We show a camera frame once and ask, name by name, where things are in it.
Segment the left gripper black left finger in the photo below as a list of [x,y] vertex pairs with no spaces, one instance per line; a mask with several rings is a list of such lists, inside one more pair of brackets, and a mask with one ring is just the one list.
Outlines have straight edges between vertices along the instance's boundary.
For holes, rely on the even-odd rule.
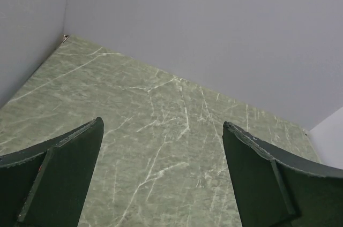
[[104,134],[102,118],[1,156],[1,226],[77,226]]

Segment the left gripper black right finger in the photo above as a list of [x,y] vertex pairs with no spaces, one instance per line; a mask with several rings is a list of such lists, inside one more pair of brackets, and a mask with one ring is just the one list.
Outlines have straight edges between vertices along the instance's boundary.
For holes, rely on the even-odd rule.
[[342,226],[342,170],[224,122],[223,147],[242,226]]

